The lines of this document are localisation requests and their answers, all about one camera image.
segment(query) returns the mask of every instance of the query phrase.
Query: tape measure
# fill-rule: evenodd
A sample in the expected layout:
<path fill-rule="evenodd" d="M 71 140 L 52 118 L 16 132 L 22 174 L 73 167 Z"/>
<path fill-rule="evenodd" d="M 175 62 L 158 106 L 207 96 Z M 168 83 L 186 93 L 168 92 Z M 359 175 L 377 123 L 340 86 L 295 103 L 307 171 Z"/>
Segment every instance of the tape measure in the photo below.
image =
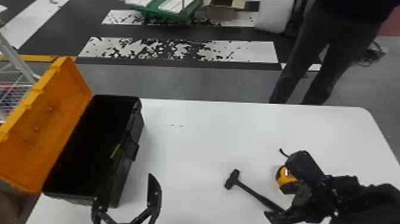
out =
<path fill-rule="evenodd" d="M 284 194 L 296 194 L 298 190 L 298 180 L 290 174 L 290 171 L 285 167 L 281 166 L 275 175 L 276 183 L 279 189 Z"/>

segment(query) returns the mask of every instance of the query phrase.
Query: person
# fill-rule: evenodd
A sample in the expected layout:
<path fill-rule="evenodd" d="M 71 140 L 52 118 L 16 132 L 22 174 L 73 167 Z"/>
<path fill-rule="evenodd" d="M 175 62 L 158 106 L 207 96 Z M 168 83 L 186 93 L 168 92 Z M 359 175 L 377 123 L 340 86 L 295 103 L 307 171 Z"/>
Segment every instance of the person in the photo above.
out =
<path fill-rule="evenodd" d="M 400 0 L 316 0 L 269 102 L 284 104 L 319 53 L 329 45 L 322 67 L 301 104 L 322 105 L 348 67 L 377 36 Z"/>

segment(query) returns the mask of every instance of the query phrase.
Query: black pants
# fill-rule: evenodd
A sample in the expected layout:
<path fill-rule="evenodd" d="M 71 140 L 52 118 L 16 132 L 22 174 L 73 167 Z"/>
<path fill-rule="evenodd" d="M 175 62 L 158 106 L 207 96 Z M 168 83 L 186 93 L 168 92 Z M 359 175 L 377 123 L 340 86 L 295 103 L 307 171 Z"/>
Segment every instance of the black pants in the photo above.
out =
<path fill-rule="evenodd" d="M 380 26 L 381 23 L 367 24 L 340 18 L 315 2 L 276 83 L 270 103 L 286 103 L 310 65 L 329 44 L 321 70 L 302 101 L 302 104 L 324 104 L 339 78 L 374 40 Z"/>

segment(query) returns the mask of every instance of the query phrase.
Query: cable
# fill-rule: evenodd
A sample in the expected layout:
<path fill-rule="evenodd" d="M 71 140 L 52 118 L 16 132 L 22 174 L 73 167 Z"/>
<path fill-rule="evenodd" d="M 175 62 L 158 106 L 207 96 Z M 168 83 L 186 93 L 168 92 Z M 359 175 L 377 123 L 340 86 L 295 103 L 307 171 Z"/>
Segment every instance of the cable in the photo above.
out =
<path fill-rule="evenodd" d="M 361 67 L 370 67 L 373 63 L 378 62 L 383 56 L 385 56 L 385 52 L 383 52 L 382 47 L 376 41 L 372 41 L 372 45 L 375 46 L 375 49 L 369 47 L 364 55 L 361 58 L 357 59 L 354 64 Z"/>
<path fill-rule="evenodd" d="M 285 156 L 286 158 L 289 158 L 289 156 L 283 151 L 282 148 L 279 148 L 279 152 L 280 152 L 283 156 Z"/>

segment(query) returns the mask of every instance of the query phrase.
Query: hammer handle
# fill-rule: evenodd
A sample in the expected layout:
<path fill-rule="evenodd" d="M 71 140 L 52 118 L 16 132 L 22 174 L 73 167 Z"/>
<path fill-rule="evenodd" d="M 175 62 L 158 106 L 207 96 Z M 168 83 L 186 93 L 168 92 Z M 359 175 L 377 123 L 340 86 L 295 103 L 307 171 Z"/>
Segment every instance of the hammer handle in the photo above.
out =
<path fill-rule="evenodd" d="M 269 209 L 272 211 L 278 212 L 278 213 L 283 213 L 285 210 L 275 204 L 273 201 L 269 200 L 268 198 L 265 198 L 261 194 L 253 191 L 251 188 L 246 186 L 244 183 L 237 181 L 236 183 L 237 186 L 241 187 L 243 190 L 245 190 L 247 193 L 251 194 L 253 197 L 255 197 L 261 204 L 267 206 Z"/>

